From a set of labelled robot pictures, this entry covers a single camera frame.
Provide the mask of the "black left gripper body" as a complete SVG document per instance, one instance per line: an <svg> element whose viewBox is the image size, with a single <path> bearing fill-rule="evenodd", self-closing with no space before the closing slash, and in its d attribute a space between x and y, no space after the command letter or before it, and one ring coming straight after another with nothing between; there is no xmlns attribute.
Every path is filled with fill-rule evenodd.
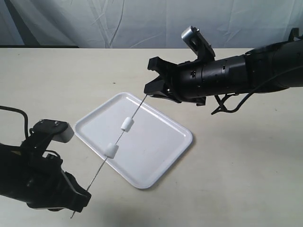
<svg viewBox="0 0 303 227"><path fill-rule="evenodd" d="M50 152L23 151L20 155L27 169L26 188L33 194L27 205L33 209L78 211L78 183L76 178L62 169L63 160Z"/></svg>

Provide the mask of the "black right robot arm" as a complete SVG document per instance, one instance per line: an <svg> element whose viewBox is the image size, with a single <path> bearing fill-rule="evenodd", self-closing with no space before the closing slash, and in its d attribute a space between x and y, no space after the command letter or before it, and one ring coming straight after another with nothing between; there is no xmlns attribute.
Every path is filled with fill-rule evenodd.
<svg viewBox="0 0 303 227"><path fill-rule="evenodd" d="M201 106L208 96L272 93L303 85L303 37L298 28L284 42L220 60L196 27L188 27L181 38L196 60L175 64L151 58L147 68L158 76L145 85L146 95Z"/></svg>

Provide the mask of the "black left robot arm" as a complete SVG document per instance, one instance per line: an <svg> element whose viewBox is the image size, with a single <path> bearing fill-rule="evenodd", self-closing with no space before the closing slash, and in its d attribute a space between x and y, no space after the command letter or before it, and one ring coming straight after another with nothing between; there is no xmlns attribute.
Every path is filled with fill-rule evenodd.
<svg viewBox="0 0 303 227"><path fill-rule="evenodd" d="M91 194L62 169L60 155L48 150L50 141L24 140L20 146L0 146L0 194L36 210L82 212Z"/></svg>

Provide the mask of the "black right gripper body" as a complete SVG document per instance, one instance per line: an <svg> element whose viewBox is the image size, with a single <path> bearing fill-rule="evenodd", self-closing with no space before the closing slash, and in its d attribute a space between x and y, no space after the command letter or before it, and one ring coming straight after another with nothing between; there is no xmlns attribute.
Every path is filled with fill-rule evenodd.
<svg viewBox="0 0 303 227"><path fill-rule="evenodd" d="M165 62L166 78L169 84L166 86L166 98L176 103L188 102L197 106L206 104L206 95L201 94L203 68L212 61L185 61L175 64Z"/></svg>

